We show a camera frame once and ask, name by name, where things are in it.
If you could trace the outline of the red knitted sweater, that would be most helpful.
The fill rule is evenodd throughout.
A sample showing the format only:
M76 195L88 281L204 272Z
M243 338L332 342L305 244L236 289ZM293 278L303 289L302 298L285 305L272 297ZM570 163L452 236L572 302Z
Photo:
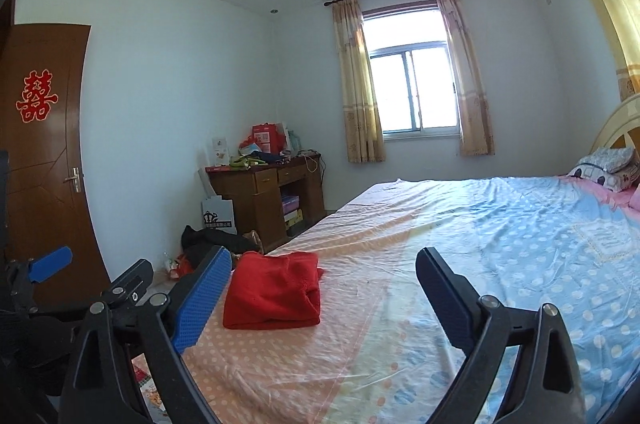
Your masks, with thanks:
M319 267L314 253L246 252L231 276L222 325L229 330L286 330L320 323Z

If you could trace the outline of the black clothing on floor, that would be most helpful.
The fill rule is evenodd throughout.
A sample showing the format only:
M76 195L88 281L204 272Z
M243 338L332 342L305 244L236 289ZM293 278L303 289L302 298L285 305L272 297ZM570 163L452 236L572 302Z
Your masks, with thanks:
M210 251L218 248L225 248L232 255L242 255L249 251L264 253L262 241L256 231L236 235L219 229L195 230L191 226L186 226L181 235L180 244L192 268L198 267Z

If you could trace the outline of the white paper bag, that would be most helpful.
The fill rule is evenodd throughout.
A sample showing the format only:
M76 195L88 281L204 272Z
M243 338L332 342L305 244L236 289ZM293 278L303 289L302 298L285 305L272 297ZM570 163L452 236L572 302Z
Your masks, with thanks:
M203 227L236 234L234 208L231 200L208 197L201 202Z

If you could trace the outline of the polka dot bed sheet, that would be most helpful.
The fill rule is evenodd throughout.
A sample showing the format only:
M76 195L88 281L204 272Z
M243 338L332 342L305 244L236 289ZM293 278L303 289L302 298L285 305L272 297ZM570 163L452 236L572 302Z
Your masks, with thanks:
M377 184L243 262L183 354L221 423L637 421L635 190Z

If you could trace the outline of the red double happiness sticker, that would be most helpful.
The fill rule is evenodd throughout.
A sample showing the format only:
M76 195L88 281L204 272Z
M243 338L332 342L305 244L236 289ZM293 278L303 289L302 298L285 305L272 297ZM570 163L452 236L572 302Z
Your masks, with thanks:
M32 70L23 79L21 96L15 108L23 123L46 121L52 106L58 102L58 94L52 92L53 74L48 69Z

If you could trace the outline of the brown wooden desk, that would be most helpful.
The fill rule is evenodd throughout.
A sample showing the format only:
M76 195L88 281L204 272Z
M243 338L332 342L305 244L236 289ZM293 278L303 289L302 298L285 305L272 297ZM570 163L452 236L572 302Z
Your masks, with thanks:
M269 252L293 236L285 226L283 198L299 199L302 228L326 217L322 179L322 155L312 151L287 163L252 166L246 170L230 166L206 169L216 195L233 204L235 227L239 233L254 230Z

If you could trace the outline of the brown wooden door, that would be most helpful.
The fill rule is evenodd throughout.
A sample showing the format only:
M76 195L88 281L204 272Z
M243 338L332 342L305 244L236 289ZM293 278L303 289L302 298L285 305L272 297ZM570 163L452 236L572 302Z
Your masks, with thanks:
M26 262L69 247L73 260L35 288L47 308L80 305L110 278L94 235L85 190L63 179L81 168L79 107L90 29L85 25L15 25L1 50L1 148L9 155L6 255ZM15 108L32 70L53 74L58 102L46 121L25 124Z

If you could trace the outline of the red gift bag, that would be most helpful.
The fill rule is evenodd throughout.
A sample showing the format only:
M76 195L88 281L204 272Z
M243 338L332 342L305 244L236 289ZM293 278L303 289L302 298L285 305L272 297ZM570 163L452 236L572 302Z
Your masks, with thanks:
M254 143L262 152L279 155L285 148L285 136L277 123L262 123L252 127Z

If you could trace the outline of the pink pillow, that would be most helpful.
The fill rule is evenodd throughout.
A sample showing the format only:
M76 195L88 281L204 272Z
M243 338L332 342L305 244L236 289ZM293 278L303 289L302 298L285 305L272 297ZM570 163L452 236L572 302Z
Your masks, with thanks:
M637 212L640 211L640 186L634 189L634 193L631 195L628 201L628 207Z

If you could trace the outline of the grey cartoon pillow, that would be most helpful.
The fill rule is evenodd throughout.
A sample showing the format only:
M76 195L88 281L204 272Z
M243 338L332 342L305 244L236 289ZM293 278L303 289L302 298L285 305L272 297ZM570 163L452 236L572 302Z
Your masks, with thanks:
M568 176L621 192L639 181L637 150L631 147L600 147L590 155L582 157Z

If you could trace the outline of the right beige curtain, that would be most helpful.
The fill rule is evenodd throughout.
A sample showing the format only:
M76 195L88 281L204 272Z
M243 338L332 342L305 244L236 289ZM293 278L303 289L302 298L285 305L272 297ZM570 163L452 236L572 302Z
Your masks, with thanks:
M460 124L460 155L495 155L494 133L480 66L459 0L436 0L444 20L454 70Z

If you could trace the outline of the beige curtain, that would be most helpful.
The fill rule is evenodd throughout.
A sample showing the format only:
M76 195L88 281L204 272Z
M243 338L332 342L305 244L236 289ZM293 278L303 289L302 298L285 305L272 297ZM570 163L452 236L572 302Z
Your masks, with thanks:
M454 70L460 124L460 155L495 155L494 133L480 66L459 0L436 0L444 20Z
M384 136L358 0L332 5L349 163L384 162Z

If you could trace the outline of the cream wooden headboard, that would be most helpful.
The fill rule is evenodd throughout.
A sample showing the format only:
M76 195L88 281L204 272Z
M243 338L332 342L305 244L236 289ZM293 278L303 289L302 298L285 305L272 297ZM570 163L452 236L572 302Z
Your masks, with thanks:
M594 140L591 150L627 147L640 151L639 94L629 96L613 111Z

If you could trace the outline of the left beige curtain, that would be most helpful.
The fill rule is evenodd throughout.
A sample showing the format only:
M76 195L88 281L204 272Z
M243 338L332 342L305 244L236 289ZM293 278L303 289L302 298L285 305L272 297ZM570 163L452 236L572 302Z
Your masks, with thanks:
M349 163L384 162L384 136L358 0L332 5Z

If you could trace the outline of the window with metal frame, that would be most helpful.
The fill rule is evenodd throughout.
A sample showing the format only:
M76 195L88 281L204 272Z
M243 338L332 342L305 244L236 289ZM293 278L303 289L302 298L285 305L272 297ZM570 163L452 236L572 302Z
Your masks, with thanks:
M458 136L454 69L437 5L367 10L363 33L384 138Z

